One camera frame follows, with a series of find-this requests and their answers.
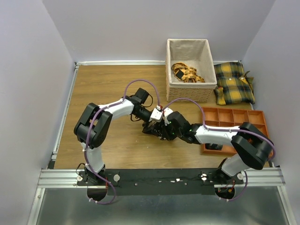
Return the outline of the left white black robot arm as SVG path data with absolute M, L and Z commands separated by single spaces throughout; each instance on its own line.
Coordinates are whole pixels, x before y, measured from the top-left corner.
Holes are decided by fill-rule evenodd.
M 150 97 L 149 92 L 139 88 L 133 95 L 124 95 L 121 99 L 106 105 L 90 103 L 86 106 L 74 128 L 74 134 L 83 147 L 85 163 L 84 172 L 77 174 L 77 181 L 109 186 L 116 184 L 105 174 L 105 163 L 102 158 L 102 144 L 106 139 L 111 122 L 123 116 L 131 121 L 142 121 L 142 132 L 165 139 L 167 123 L 164 120 L 162 106 L 153 110 L 145 106 Z

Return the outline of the black floral tie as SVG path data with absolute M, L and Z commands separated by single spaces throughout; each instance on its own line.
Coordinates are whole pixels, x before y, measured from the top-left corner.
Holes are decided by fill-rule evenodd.
M 160 140 L 166 140 L 167 139 L 167 134 L 166 134 L 166 129 L 165 126 L 160 126 L 160 125 L 151 125 L 149 128 L 147 128 L 147 134 L 149 135 L 154 135 L 158 137 Z

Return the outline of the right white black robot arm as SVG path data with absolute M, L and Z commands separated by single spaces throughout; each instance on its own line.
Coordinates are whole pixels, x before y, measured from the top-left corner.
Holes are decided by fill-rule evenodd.
M 275 156 L 273 142 L 249 122 L 234 127 L 191 124 L 178 111 L 165 116 L 165 120 L 174 130 L 174 134 L 189 144 L 226 145 L 235 149 L 236 154 L 224 159 L 212 172 L 214 182 L 225 184 L 249 168 L 261 170 Z

